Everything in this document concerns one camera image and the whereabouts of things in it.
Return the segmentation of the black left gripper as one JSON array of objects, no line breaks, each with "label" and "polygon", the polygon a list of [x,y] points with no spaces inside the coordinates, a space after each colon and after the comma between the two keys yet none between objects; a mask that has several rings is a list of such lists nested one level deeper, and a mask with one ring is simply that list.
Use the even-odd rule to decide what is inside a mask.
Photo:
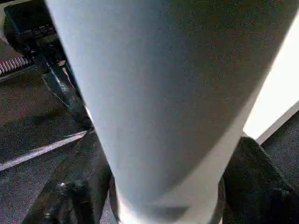
[{"label": "black left gripper", "polygon": [[3,8],[3,34],[20,54],[0,63],[0,76],[33,64],[46,68],[43,81],[79,125],[93,126],[71,67],[43,0],[29,0]]}]

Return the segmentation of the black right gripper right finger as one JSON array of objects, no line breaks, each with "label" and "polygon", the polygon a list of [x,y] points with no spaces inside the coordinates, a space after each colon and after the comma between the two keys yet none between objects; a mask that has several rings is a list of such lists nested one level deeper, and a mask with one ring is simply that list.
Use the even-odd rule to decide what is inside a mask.
[{"label": "black right gripper right finger", "polygon": [[223,174],[224,224],[297,224],[299,187],[252,138],[241,137]]}]

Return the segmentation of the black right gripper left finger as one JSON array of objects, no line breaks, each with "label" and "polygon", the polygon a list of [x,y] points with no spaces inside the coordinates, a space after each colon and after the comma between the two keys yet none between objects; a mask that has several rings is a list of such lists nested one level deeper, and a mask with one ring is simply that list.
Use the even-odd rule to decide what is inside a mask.
[{"label": "black right gripper left finger", "polygon": [[95,130],[88,131],[55,169],[24,224],[98,224],[111,170]]}]

